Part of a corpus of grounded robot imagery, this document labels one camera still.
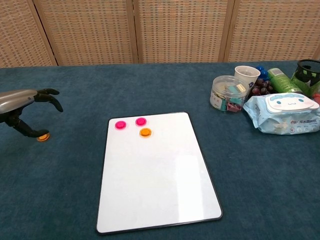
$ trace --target woven panel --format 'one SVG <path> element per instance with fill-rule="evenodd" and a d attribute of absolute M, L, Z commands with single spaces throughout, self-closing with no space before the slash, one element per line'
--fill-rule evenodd
<path fill-rule="evenodd" d="M 218 61 L 227 0 L 133 2 L 139 62 Z"/>
<path fill-rule="evenodd" d="M 225 60 L 312 59 L 319 40 L 319 0 L 241 0 Z"/>
<path fill-rule="evenodd" d="M 133 62 L 126 0 L 34 2 L 59 65 Z"/>
<path fill-rule="evenodd" d="M 34 14 L 26 0 L 0 1 L 0 68 L 56 65 Z"/>

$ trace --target pink magnet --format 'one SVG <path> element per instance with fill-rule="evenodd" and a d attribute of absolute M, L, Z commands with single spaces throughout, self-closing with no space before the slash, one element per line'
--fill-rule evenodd
<path fill-rule="evenodd" d="M 126 122 L 125 121 L 117 121 L 115 124 L 115 128 L 117 129 L 124 129 L 126 127 Z"/>
<path fill-rule="evenodd" d="M 138 126 L 143 126 L 147 123 L 147 120 L 144 117 L 139 117 L 137 120 L 135 120 L 135 124 Z"/>

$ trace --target whiteboard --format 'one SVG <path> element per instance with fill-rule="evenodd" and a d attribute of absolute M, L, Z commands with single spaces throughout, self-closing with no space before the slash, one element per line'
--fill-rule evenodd
<path fill-rule="evenodd" d="M 138 118 L 144 125 L 136 124 Z M 142 136 L 142 129 L 151 134 Z M 187 113 L 109 120 L 98 233 L 215 220 L 222 214 Z"/>

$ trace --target teal carpet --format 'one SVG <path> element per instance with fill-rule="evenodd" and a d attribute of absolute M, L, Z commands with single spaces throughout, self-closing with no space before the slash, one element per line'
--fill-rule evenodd
<path fill-rule="evenodd" d="M 0 69 L 0 92 L 54 88 L 64 112 L 37 102 L 21 115 L 51 138 L 0 124 L 1 240 L 320 239 L 320 132 L 280 136 L 245 112 L 210 106 L 212 81 L 243 63 Z M 297 63 L 263 62 L 289 77 Z M 110 236 L 95 232 L 110 118 L 188 112 L 223 217 Z"/>

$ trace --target paper cup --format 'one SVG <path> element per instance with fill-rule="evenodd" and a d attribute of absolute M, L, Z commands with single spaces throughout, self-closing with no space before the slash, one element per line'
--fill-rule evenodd
<path fill-rule="evenodd" d="M 260 71 L 252 66 L 237 66 L 234 69 L 234 76 L 245 81 L 250 90 L 260 76 Z"/>

